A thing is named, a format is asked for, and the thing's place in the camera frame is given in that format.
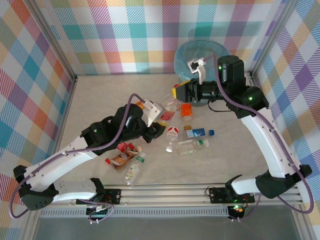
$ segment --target colorful checkered backdrop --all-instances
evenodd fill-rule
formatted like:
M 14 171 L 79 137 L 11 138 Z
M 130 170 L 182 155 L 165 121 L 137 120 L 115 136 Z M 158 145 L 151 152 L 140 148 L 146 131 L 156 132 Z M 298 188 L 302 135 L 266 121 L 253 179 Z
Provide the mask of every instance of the colorful checkered backdrop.
M 320 239 L 320 0 L 299 1 L 258 79 L 286 142 L 312 167 L 309 218 Z
M 97 75 L 174 73 L 175 51 L 193 39 L 217 41 L 246 62 L 258 35 L 265 34 L 272 5 L 280 1 L 37 2 L 74 71 Z
M 13 168 L 53 153 L 71 83 L 23 0 L 1 0 L 0 240 L 16 240 L 23 223 L 8 214 Z M 25 209 L 18 196 L 14 209 Z

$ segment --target white table surface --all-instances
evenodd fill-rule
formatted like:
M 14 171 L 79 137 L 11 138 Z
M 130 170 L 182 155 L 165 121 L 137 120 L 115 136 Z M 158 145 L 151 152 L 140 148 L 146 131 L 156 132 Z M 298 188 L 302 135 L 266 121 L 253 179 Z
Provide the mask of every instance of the white table surface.
M 132 93 L 159 103 L 177 82 L 175 74 L 80 76 L 60 147 L 72 142 L 90 124 L 113 116 L 119 107 L 127 103 Z M 212 106 L 217 110 L 227 110 L 224 101 L 212 103 Z M 150 144 L 142 139 L 135 140 L 133 143 L 141 145 L 147 155 L 137 183 L 224 183 L 239 174 L 257 176 L 266 172 L 268 166 L 258 145 L 233 112 L 215 113 L 208 106 L 193 107 L 192 111 L 193 129 L 215 131 L 213 137 L 208 137 L 209 147 L 179 156 L 176 152 L 166 152 L 168 142 L 165 134 Z M 115 150 L 108 151 L 79 165 L 60 179 L 84 181 L 95 177 L 105 185 L 123 185 L 129 165 L 114 170 L 105 162 L 106 158 L 116 154 Z

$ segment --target water bottle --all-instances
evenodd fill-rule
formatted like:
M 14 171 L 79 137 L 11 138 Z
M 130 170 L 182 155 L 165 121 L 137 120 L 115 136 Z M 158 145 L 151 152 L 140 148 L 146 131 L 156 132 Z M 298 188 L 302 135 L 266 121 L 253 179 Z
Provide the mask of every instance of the water bottle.
M 174 143 L 178 141 L 179 126 L 180 126 L 180 116 L 179 114 L 176 114 L 173 116 L 172 120 L 170 121 L 167 132 L 166 132 L 166 139 L 169 141 L 169 144 L 165 150 L 168 153 L 172 153 L 172 151 L 174 150 Z
M 137 177 L 140 175 L 140 172 L 143 168 L 145 158 L 146 154 L 144 152 L 140 152 L 138 156 L 133 159 L 133 163 L 124 175 L 124 181 L 126 182 L 126 184 L 131 186 L 135 185 Z
M 163 108 L 160 120 L 170 121 L 173 118 L 175 112 L 180 109 L 181 102 L 174 98 L 174 96 L 170 93 L 163 98 L 160 105 Z
M 178 142 L 175 148 L 180 155 L 183 155 L 183 154 L 191 154 L 199 149 L 207 148 L 207 147 L 209 147 L 208 139 L 201 139 L 201 140 L 190 139 L 190 140 Z

